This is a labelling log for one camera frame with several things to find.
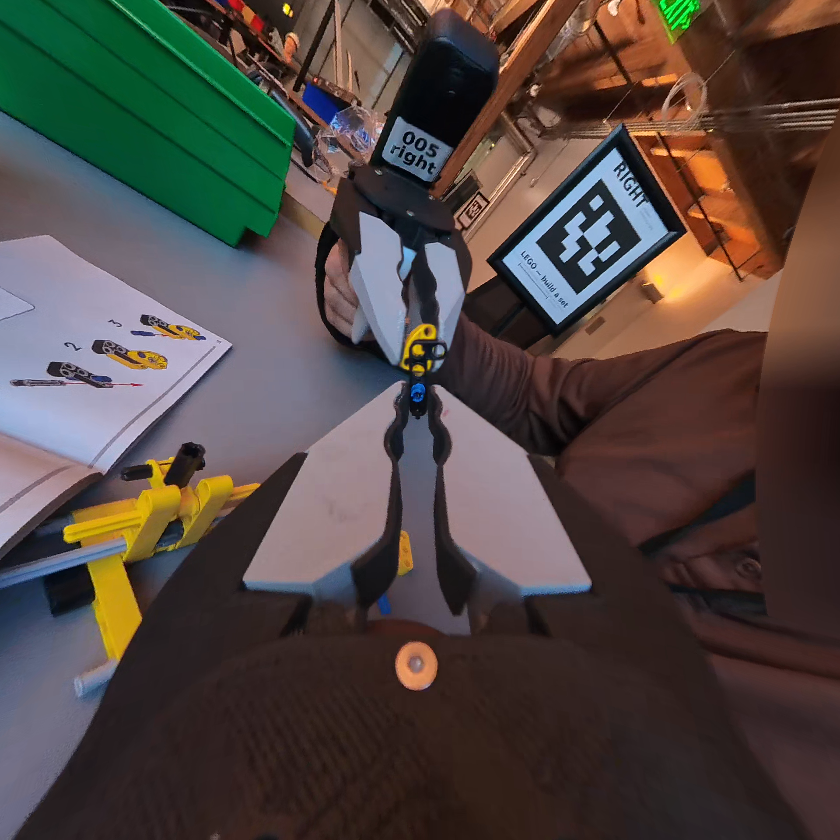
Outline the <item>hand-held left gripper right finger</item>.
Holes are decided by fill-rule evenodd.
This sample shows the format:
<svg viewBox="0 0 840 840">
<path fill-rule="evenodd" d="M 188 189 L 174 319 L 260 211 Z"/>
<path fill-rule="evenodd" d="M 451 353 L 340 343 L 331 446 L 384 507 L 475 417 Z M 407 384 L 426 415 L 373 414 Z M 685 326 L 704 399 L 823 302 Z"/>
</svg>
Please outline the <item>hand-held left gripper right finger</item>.
<svg viewBox="0 0 840 840">
<path fill-rule="evenodd" d="M 437 580 L 449 611 L 479 633 L 497 606 L 580 595 L 592 579 L 533 460 L 441 386 L 428 392 L 437 468 Z"/>
</svg>

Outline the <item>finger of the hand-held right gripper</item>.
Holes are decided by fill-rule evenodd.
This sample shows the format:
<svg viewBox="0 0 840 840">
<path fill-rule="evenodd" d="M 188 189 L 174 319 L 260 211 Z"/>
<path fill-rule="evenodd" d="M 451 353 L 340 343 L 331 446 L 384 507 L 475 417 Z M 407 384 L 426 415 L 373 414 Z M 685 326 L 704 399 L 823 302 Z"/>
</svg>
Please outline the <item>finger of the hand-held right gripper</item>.
<svg viewBox="0 0 840 840">
<path fill-rule="evenodd" d="M 406 334 L 429 325 L 435 328 L 437 341 L 450 351 L 465 296 L 455 250 L 438 241 L 425 244 L 407 275 Z"/>
<path fill-rule="evenodd" d="M 354 344 L 371 332 L 393 366 L 404 360 L 406 337 L 420 323 L 413 285 L 400 273 L 403 246 L 383 220 L 360 213 L 360 252 L 350 268 L 350 285 L 359 301 L 350 338 Z"/>
</svg>

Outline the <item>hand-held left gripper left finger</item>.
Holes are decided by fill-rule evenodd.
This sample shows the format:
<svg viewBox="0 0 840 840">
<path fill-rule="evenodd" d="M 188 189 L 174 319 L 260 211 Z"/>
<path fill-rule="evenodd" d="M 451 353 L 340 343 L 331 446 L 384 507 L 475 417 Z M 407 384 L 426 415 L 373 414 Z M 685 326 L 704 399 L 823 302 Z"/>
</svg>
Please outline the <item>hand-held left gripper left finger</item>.
<svg viewBox="0 0 840 840">
<path fill-rule="evenodd" d="M 305 454 L 244 574 L 255 592 L 370 608 L 397 576 L 405 383 L 391 385 Z"/>
</svg>

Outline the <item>yellow curved lego piece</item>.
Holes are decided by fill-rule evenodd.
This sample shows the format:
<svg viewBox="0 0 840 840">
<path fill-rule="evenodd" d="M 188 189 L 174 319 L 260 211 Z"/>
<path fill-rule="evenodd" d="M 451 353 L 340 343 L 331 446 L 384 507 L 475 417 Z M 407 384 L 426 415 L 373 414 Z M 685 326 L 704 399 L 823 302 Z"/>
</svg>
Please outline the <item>yellow curved lego piece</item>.
<svg viewBox="0 0 840 840">
<path fill-rule="evenodd" d="M 433 371 L 445 353 L 446 346 L 438 341 L 437 328 L 422 323 L 408 334 L 399 367 L 412 375 L 424 376 Z"/>
</svg>

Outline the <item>person's right forearm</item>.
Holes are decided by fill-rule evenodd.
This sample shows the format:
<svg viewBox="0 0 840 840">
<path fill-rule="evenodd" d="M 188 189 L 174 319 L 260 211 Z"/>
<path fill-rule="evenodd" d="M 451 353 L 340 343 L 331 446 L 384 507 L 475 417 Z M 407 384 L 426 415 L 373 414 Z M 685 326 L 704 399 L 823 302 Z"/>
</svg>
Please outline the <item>person's right forearm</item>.
<svg viewBox="0 0 840 840">
<path fill-rule="evenodd" d="M 535 455 L 585 432 L 615 452 L 640 447 L 689 476 L 755 466 L 766 332 L 720 330 L 598 360 L 536 357 L 461 318 L 436 383 Z"/>
</svg>

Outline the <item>yellow lego assembly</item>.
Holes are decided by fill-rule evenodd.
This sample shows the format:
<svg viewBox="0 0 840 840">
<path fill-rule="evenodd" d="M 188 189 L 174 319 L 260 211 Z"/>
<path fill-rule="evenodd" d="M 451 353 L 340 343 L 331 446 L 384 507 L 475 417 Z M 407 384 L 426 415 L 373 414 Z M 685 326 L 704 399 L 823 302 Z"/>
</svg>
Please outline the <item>yellow lego assembly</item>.
<svg viewBox="0 0 840 840">
<path fill-rule="evenodd" d="M 259 483 L 237 486 L 231 476 L 201 478 L 206 450 L 183 444 L 167 459 L 122 470 L 126 482 L 148 486 L 136 496 L 72 511 L 37 528 L 34 538 L 60 536 L 68 547 L 2 568 L 2 588 L 42 581 L 53 616 L 90 606 L 106 659 L 73 680 L 77 698 L 101 693 L 109 683 L 142 613 L 129 567 L 158 553 L 191 548 Z"/>
</svg>

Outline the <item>lego instruction booklet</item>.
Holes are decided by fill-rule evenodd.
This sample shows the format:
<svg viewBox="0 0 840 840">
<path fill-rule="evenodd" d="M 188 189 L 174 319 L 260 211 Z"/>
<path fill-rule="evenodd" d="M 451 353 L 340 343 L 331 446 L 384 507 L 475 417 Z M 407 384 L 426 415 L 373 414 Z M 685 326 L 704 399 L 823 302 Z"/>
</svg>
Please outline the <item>lego instruction booklet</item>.
<svg viewBox="0 0 840 840">
<path fill-rule="evenodd" d="M 134 443 L 231 343 L 50 236 L 1 245 L 1 552 Z"/>
</svg>

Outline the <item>person's right hand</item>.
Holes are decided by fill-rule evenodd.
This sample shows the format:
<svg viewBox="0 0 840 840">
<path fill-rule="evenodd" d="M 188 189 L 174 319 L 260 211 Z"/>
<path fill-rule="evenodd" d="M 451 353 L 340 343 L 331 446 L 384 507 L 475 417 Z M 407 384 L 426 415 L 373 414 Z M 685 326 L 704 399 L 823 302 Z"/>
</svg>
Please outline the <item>person's right hand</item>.
<svg viewBox="0 0 840 840">
<path fill-rule="evenodd" d="M 352 338 L 359 299 L 350 283 L 350 258 L 343 241 L 330 250 L 324 267 L 323 308 L 327 322 L 346 339 Z"/>
</svg>

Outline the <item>clear plastic bag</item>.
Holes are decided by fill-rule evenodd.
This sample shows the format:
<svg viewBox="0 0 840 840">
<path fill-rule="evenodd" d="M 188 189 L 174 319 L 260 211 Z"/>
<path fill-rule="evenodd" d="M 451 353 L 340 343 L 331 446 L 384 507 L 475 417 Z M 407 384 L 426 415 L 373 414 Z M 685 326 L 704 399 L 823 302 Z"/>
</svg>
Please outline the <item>clear plastic bag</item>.
<svg viewBox="0 0 840 840">
<path fill-rule="evenodd" d="M 369 164 L 384 126 L 381 114 L 362 106 L 337 112 L 329 125 L 315 135 L 313 169 L 325 181 L 336 182 L 351 167 Z"/>
</svg>

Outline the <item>blue box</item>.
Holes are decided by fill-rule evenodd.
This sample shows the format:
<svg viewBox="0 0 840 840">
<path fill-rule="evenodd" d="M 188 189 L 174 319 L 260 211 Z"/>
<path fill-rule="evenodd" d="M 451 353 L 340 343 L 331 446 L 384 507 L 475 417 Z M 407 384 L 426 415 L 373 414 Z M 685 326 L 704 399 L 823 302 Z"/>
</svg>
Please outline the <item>blue box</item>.
<svg viewBox="0 0 840 840">
<path fill-rule="evenodd" d="M 361 105 L 361 100 L 323 77 L 312 77 L 302 88 L 301 100 L 324 123 L 345 109 Z"/>
</svg>

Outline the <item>black framed tag sign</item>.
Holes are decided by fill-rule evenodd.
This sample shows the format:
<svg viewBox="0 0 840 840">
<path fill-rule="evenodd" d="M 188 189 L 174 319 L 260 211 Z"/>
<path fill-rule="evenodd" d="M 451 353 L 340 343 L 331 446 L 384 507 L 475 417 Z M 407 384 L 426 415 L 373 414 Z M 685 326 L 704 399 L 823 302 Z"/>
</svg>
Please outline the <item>black framed tag sign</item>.
<svg viewBox="0 0 840 840">
<path fill-rule="evenodd" d="M 620 123 L 487 262 L 556 337 L 686 233 Z"/>
</svg>

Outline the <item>green exit sign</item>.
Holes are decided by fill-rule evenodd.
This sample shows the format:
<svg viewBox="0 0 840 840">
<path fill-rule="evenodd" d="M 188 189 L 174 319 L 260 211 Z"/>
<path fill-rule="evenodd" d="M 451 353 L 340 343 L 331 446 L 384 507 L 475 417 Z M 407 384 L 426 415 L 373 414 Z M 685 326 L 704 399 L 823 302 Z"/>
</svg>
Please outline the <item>green exit sign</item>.
<svg viewBox="0 0 840 840">
<path fill-rule="evenodd" d="M 709 1 L 651 1 L 668 42 L 674 45 L 710 5 Z"/>
</svg>

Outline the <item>green plastic bin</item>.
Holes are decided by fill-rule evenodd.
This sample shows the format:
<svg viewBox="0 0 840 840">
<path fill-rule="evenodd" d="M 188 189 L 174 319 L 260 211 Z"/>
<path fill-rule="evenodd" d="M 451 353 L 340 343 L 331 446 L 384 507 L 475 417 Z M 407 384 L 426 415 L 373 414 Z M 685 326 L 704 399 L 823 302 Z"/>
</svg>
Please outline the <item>green plastic bin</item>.
<svg viewBox="0 0 840 840">
<path fill-rule="evenodd" d="M 160 2 L 1 3 L 1 110 L 230 246 L 269 236 L 291 115 Z"/>
</svg>

